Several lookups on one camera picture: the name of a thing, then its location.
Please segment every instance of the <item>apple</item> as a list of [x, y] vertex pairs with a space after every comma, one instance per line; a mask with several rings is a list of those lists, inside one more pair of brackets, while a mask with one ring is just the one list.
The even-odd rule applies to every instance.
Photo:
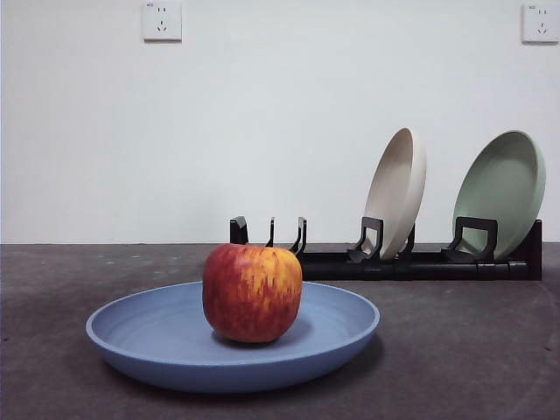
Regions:
[[225, 243], [206, 259], [204, 314], [228, 339], [272, 341], [295, 321], [301, 289], [301, 265], [287, 249]]

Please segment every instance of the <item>rack holder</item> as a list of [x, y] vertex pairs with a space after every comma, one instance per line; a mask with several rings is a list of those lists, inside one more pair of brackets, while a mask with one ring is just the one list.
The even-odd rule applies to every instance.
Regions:
[[[471, 254], [460, 250], [465, 228], [486, 231], [486, 246]], [[368, 230], [375, 231], [371, 252], [362, 246]], [[238, 216], [230, 221], [230, 242], [249, 243], [247, 221]], [[494, 260], [498, 238], [497, 220], [458, 217], [455, 235], [447, 248], [435, 252], [415, 252], [415, 227], [404, 248], [395, 258], [383, 261], [383, 220], [362, 217], [360, 239], [346, 252], [306, 252], [307, 220], [297, 221], [297, 239], [290, 251], [300, 261], [304, 280], [541, 280], [543, 224], [536, 220], [523, 242], [508, 257]], [[265, 247], [274, 246], [274, 218], [270, 220], [270, 238]]]

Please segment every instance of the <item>table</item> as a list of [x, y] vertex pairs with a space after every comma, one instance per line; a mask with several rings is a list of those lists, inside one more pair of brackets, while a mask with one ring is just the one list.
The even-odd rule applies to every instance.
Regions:
[[381, 323], [344, 367], [294, 387], [185, 394], [104, 363], [90, 313], [200, 280], [212, 247], [2, 246], [2, 418], [560, 418], [560, 243], [543, 245], [542, 282], [325, 282], [372, 300]]

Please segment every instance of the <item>plate rim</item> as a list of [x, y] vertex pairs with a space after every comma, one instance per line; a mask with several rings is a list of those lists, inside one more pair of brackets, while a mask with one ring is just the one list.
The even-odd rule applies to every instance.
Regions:
[[331, 286], [329, 284], [322, 284], [322, 283], [315, 283], [315, 282], [303, 282], [303, 283], [312, 285], [312, 287], [326, 287], [326, 288], [329, 288], [329, 289], [334, 289], [337, 292], [348, 293], [348, 294], [358, 298], [363, 303], [365, 303], [367, 306], [369, 306], [369, 308], [373, 311], [373, 313], [374, 313], [373, 321], [364, 331], [359, 332], [358, 334], [354, 335], [350, 339], [346, 339], [346, 340], [341, 341], [340, 343], [337, 343], [335, 345], [321, 347], [320, 350], [318, 350], [318, 351], [294, 353], [291, 356], [284, 356], [284, 357], [261, 358], [261, 359], [251, 359], [251, 360], [234, 360], [234, 361], [224, 361], [224, 362], [214, 362], [214, 363], [212, 363], [212, 362], [191, 362], [191, 361], [187, 361], [187, 360], [175, 360], [175, 359], [166, 359], [166, 358], [144, 356], [144, 355], [141, 355], [140, 353], [130, 352], [128, 350], [123, 350], [120, 347], [113, 346], [112, 344], [109, 344], [107, 341], [101, 339], [94, 332], [93, 322], [94, 322], [95, 318], [101, 312], [103, 312], [105, 309], [107, 309], [108, 307], [110, 307], [112, 305], [116, 305], [116, 304], [118, 304], [119, 302], [121, 302], [125, 299], [133, 298], [134, 296], [143, 295], [145, 293], [150, 293], [150, 292], [153, 292], [153, 291], [159, 291], [159, 290], [163, 290], [163, 289], [169, 289], [169, 288], [180, 287], [180, 286], [185, 286], [185, 285], [194, 285], [194, 284], [202, 286], [202, 282], [197, 281], [197, 282], [169, 284], [167, 286], [156, 287], [156, 288], [148, 289], [148, 290], [142, 290], [142, 291], [139, 291], [139, 292], [136, 292], [136, 293], [132, 293], [128, 296], [119, 297], [118, 299], [110, 301], [110, 302], [104, 304], [103, 306], [101, 306], [100, 308], [98, 308], [97, 310], [95, 310], [87, 318], [86, 334], [89, 337], [89, 339], [92, 340], [94, 342], [94, 344], [96, 344], [98, 347], [100, 347], [104, 350], [110, 351], [113, 354], [119, 354], [121, 356], [125, 356], [125, 357], [131, 358], [131, 359], [135, 359], [137, 361], [158, 363], [158, 364], [164, 364], [164, 365], [181, 366], [181, 367], [234, 368], [234, 367], [239, 367], [239, 366], [263, 365], [263, 364], [281, 363], [281, 362], [285, 362], [285, 361], [297, 361], [297, 360], [301, 360], [301, 359], [305, 359], [305, 358], [309, 358], [309, 357], [318, 356], [320, 354], [328, 354], [332, 351], [335, 351], [335, 350], [338, 350], [338, 349], [341, 349], [341, 348], [345, 348], [345, 347], [348, 347], [348, 346], [352, 345], [353, 343], [359, 342], [360, 340], [364, 339], [368, 335], [372, 334], [373, 331], [375, 330], [375, 328], [378, 326], [379, 321], [381, 320], [381, 313], [379, 312], [379, 309], [377, 308], [377, 306], [375, 306], [375, 304], [373, 302], [371, 302], [369, 299], [367, 299], [367, 298], [363, 297], [362, 295], [360, 295], [358, 293], [355, 293], [353, 291], [342, 289], [340, 287]]

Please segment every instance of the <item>wall socket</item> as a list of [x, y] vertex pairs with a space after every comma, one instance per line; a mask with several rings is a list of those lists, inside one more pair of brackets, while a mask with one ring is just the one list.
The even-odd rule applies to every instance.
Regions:
[[147, 3], [143, 8], [144, 41], [180, 41], [182, 20], [181, 3]]
[[526, 43], [560, 41], [560, 4], [525, 4], [522, 40]]

